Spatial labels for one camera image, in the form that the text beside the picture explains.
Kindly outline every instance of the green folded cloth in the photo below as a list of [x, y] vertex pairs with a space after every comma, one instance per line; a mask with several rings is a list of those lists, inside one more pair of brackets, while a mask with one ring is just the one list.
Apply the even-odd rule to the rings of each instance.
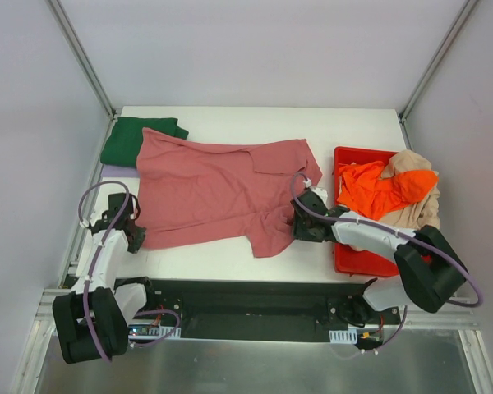
[[174, 117], [164, 119], [119, 117], [100, 154], [100, 162], [110, 166], [137, 168], [137, 155], [141, 151], [143, 127], [149, 127], [183, 140], [188, 137], [188, 131], [179, 127]]

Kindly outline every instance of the gray wall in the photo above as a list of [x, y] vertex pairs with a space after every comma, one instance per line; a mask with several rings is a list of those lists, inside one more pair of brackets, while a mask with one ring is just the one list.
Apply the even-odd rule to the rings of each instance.
[[414, 149], [440, 170], [442, 225], [481, 283], [493, 362], [493, 0], [480, 3], [408, 118]]
[[57, 280], [107, 125], [44, 0], [0, 0], [0, 393]]
[[62, 0], [113, 104], [396, 108], [464, 0]]

